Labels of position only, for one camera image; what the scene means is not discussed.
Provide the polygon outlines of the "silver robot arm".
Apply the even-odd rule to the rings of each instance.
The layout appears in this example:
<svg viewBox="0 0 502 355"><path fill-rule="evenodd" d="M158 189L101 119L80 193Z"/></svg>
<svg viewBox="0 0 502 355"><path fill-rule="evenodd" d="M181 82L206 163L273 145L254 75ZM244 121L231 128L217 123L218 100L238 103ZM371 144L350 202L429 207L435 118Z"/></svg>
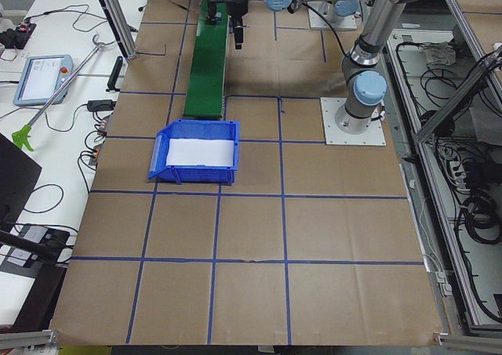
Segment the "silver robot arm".
<svg viewBox="0 0 502 355"><path fill-rule="evenodd" d="M327 0L264 0L275 12L296 12L304 2ZM418 0L373 0L374 5L362 33L342 60L342 71L348 96L344 106L336 112L338 128L348 134L363 134L372 122L372 113L382 102L387 91L385 79L373 68L396 20L410 2Z"/></svg>

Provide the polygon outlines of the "blue bin near arm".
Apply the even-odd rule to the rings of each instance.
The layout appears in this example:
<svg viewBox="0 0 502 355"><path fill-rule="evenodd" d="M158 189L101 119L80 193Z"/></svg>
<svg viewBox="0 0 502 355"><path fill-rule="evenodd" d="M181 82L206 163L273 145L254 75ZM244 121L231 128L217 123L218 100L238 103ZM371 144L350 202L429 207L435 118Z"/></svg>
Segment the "blue bin near arm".
<svg viewBox="0 0 502 355"><path fill-rule="evenodd" d="M158 131L149 179L232 185L238 171L237 121L178 119Z"/></svg>

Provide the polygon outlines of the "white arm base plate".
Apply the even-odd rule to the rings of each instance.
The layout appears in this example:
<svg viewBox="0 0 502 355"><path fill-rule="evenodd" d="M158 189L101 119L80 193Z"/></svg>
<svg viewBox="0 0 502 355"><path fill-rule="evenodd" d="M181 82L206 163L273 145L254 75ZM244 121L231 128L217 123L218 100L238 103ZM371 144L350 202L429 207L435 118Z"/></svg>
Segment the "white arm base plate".
<svg viewBox="0 0 502 355"><path fill-rule="evenodd" d="M362 2L359 0L339 0L309 2L313 10L308 10L310 29L336 31L355 31L358 20L364 16Z"/></svg>
<svg viewBox="0 0 502 355"><path fill-rule="evenodd" d="M320 98L326 144L384 147L386 141L381 120L377 120L377 109L367 119L353 118L345 110L346 100L346 98Z"/></svg>

